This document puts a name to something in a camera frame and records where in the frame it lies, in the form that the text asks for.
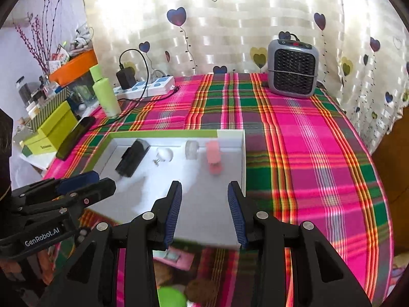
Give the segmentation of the green round lid mirror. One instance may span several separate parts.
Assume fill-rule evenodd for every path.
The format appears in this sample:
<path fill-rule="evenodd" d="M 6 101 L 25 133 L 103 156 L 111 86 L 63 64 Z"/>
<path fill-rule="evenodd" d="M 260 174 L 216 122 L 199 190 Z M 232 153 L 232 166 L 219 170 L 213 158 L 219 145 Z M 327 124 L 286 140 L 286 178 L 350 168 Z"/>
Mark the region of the green round lid mirror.
<path fill-rule="evenodd" d="M 160 287 L 157 290 L 160 307 L 186 307 L 187 298 L 172 287 Z"/>

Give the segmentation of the yellow-green shoe box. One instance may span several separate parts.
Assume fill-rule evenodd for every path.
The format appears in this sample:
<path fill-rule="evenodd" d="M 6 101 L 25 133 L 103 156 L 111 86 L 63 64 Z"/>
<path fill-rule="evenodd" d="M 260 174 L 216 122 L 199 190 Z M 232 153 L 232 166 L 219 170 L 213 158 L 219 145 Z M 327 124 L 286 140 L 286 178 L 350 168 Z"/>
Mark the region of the yellow-green shoe box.
<path fill-rule="evenodd" d="M 27 147 L 32 155 L 57 152 L 77 123 L 70 105 L 63 101 L 37 131 L 23 141 L 23 147 Z"/>

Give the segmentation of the black smartphone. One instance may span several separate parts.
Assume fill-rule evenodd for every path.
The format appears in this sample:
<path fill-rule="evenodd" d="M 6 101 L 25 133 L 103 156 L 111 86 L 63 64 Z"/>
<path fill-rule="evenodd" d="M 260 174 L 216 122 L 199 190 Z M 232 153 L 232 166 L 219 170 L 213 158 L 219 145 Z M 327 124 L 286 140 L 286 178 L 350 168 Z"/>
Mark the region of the black smartphone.
<path fill-rule="evenodd" d="M 81 138 L 89 131 L 95 122 L 96 118 L 93 116 L 86 116 L 82 118 L 62 142 L 56 153 L 56 158 L 65 161 Z"/>

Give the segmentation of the black rectangular device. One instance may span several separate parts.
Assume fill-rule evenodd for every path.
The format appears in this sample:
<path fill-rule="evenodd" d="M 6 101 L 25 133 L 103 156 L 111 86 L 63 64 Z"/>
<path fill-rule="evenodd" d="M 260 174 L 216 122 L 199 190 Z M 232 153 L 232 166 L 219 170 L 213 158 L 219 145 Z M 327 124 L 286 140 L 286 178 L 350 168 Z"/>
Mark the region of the black rectangular device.
<path fill-rule="evenodd" d="M 116 172 L 125 178 L 131 178 L 137 167 L 148 152 L 150 145 L 143 139 L 137 139 L 121 156 L 121 161 L 115 168 Z"/>

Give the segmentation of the striped gift box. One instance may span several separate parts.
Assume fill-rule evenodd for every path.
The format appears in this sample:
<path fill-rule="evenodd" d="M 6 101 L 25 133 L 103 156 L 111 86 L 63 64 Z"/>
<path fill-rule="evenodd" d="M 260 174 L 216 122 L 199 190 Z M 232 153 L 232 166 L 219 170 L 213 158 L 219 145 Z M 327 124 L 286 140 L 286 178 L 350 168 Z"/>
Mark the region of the striped gift box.
<path fill-rule="evenodd" d="M 29 120 L 25 126 L 31 131 L 36 132 L 42 123 L 69 97 L 68 89 L 62 89 L 57 94 L 48 98 L 43 105 L 33 103 L 32 108 L 28 110 Z"/>

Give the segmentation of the green white shallow box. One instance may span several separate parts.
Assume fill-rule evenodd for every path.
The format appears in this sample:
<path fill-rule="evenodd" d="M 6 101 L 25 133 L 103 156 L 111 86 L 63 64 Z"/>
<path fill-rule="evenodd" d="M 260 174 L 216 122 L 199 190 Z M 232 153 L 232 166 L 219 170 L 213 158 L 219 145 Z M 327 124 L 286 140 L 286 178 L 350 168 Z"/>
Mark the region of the green white shallow box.
<path fill-rule="evenodd" d="M 131 178 L 115 170 L 122 154 L 137 139 L 150 148 Z M 186 160 L 185 143 L 199 143 L 198 158 Z M 223 170 L 220 175 L 209 171 L 206 143 L 218 141 Z M 156 166 L 159 147 L 173 151 L 171 162 Z M 162 130 L 112 132 L 97 146 L 86 170 L 100 178 L 115 181 L 114 195 L 90 206 L 90 210 L 115 223 L 128 223 L 150 211 L 156 200 L 167 195 L 171 183 L 182 185 L 182 203 L 175 228 L 175 240 L 203 246 L 238 249 L 239 244 L 228 205 L 228 184 L 237 181 L 246 188 L 246 151 L 244 130 Z"/>

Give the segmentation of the clear plastic storage bin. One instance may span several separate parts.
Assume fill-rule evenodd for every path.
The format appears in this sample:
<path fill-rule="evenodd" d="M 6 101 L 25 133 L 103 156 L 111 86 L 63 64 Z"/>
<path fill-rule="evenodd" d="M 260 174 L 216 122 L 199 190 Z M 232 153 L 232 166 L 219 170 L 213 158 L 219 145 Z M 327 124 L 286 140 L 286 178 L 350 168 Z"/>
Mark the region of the clear plastic storage bin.
<path fill-rule="evenodd" d="M 76 78 L 67 85 L 67 88 L 73 93 L 73 100 L 78 104 L 84 104 L 86 108 L 91 107 L 97 102 L 95 92 L 93 90 L 94 79 L 90 71 L 87 71 L 79 78 Z"/>

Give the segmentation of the green lotion bottle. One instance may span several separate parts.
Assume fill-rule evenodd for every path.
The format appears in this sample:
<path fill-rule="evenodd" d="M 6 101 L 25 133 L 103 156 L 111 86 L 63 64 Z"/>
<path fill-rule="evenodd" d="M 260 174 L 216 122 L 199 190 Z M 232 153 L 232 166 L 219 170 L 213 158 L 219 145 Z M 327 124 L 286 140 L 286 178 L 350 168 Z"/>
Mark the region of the green lotion bottle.
<path fill-rule="evenodd" d="M 117 118 L 121 114 L 121 107 L 111 86 L 109 79 L 102 75 L 98 64 L 89 69 L 94 81 L 93 90 L 108 118 Z"/>

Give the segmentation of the brown walnut right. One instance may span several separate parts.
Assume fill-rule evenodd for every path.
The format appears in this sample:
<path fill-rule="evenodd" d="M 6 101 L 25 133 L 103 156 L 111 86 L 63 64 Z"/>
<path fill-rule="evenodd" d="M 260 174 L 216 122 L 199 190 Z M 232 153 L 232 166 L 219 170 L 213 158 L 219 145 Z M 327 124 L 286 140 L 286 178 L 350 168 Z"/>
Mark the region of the brown walnut right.
<path fill-rule="evenodd" d="M 208 279 L 194 279 L 184 289 L 184 295 L 193 303 L 208 303 L 217 297 L 217 285 Z"/>

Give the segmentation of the plaid pink green bedsheet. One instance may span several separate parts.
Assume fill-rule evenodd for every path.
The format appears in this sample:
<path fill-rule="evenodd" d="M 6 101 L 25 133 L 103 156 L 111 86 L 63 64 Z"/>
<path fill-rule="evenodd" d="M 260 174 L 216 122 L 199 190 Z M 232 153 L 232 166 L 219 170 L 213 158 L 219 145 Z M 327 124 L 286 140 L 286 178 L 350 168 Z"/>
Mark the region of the plaid pink green bedsheet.
<path fill-rule="evenodd" d="M 260 73 L 179 77 L 176 94 L 146 103 L 120 123 L 83 137 L 47 178 L 81 173 L 110 132 L 242 129 L 247 194 L 292 224 L 313 222 L 362 285 L 374 306 L 386 297 L 393 232 L 388 200 L 372 158 L 347 117 L 322 90 L 309 99 L 286 98 L 264 87 Z"/>

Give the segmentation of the orange storage tray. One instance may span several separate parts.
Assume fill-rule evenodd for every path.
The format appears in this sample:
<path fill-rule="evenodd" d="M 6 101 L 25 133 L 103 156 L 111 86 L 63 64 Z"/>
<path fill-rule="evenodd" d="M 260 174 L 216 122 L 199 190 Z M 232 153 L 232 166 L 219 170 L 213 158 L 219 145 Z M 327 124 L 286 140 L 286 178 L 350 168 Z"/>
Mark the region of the orange storage tray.
<path fill-rule="evenodd" d="M 51 82 L 57 82 L 59 86 L 65 87 L 86 74 L 91 67 L 98 63 L 93 49 L 81 53 L 68 61 L 61 68 L 49 76 Z"/>

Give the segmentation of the black charger plug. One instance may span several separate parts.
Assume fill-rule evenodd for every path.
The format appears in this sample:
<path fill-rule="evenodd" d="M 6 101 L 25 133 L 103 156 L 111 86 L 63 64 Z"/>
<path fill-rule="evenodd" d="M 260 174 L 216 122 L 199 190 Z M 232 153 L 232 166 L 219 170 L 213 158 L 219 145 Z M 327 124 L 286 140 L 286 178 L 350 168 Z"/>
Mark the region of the black charger plug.
<path fill-rule="evenodd" d="M 123 90 L 128 90 L 136 84 L 135 72 L 132 67 L 124 67 L 117 71 L 117 80 Z"/>

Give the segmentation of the wooden wardrobe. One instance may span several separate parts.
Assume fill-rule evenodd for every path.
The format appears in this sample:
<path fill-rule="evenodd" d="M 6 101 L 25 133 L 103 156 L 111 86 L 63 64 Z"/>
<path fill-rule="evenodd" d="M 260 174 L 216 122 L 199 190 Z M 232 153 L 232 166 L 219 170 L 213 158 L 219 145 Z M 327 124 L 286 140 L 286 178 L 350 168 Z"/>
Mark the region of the wooden wardrobe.
<path fill-rule="evenodd" d="M 408 251 L 408 108 L 372 155 L 388 197 L 394 253 Z"/>

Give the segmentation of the white power strip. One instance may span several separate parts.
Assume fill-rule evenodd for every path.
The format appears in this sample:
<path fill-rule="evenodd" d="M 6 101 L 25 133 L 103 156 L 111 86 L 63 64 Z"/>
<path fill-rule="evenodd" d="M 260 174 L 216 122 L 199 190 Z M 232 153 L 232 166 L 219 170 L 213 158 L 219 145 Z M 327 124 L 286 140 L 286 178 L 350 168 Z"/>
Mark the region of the white power strip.
<path fill-rule="evenodd" d="M 143 81 L 137 82 L 132 88 L 123 90 L 121 87 L 114 88 L 117 99 L 136 100 L 153 96 L 167 95 L 175 88 L 173 76 L 165 76 L 146 84 Z"/>

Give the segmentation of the grey portable heater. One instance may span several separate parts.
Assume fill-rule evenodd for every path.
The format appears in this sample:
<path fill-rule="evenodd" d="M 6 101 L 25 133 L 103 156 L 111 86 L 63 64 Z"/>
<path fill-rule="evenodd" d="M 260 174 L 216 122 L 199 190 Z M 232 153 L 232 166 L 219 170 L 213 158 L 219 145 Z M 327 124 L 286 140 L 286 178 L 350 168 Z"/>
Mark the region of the grey portable heater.
<path fill-rule="evenodd" d="M 268 86 L 271 92 L 293 98 L 313 95 L 318 76 L 319 51 L 297 40 L 273 40 L 268 45 Z"/>

